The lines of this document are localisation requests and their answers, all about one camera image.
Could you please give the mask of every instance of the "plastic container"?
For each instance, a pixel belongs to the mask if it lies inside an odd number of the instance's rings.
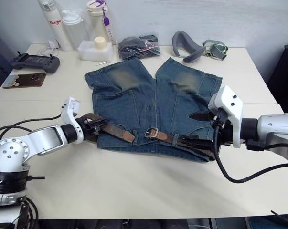
[[[68,39],[66,31],[63,26],[62,17],[56,8],[53,0],[38,0],[44,16],[51,27],[56,40],[63,51],[73,50],[73,46]]]
[[[104,37],[96,37],[94,41],[82,41],[78,47],[81,60],[111,62],[113,58],[113,47]]]
[[[69,10],[62,11],[63,24],[75,49],[78,48],[82,41],[89,39],[85,30],[84,21],[79,15],[81,11],[81,9],[73,12],[70,12]]]
[[[108,6],[103,0],[93,0],[86,4],[86,11],[90,16],[95,37],[104,37],[107,42],[110,38],[104,26],[104,12],[108,13]]]

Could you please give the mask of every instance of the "denim shorts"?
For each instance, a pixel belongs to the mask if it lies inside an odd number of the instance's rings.
[[[207,111],[212,95],[218,92],[222,78],[184,66],[169,58],[153,79],[139,59],[118,62],[89,72],[85,79],[93,88],[94,113],[135,136],[133,143],[109,134],[98,137],[99,148],[209,160],[196,150],[176,145],[180,135],[213,138],[211,122],[196,121],[189,115]],[[145,139],[148,128],[174,136],[172,144]]]

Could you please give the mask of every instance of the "bottle cap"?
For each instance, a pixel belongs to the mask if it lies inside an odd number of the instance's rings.
[[[102,16],[102,8],[104,8],[105,13],[108,12],[108,7],[103,0],[93,0],[86,4],[87,13],[91,16]]]
[[[83,19],[75,11],[70,12],[69,10],[62,11],[62,21],[65,25],[74,25],[81,22]]]
[[[107,42],[104,37],[95,37],[94,42],[97,49],[104,49],[107,46]]]

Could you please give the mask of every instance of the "metal buckle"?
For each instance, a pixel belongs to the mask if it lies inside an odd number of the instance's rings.
[[[155,134],[154,134],[154,135],[150,135],[152,130],[155,130]],[[158,135],[158,132],[159,132],[159,129],[156,128],[156,127],[148,128],[148,129],[146,130],[146,132],[145,132],[145,138],[156,137],[156,136]]]

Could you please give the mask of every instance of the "jeans pocket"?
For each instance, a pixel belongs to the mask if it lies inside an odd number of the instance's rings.
[[[124,126],[128,130],[139,129],[139,117],[132,90],[117,94],[94,95],[94,112],[111,123]]]
[[[197,111],[208,111],[209,98],[199,94],[176,94],[172,114],[171,133],[180,135],[197,134],[200,138],[207,137],[211,122],[203,122],[189,118]]]

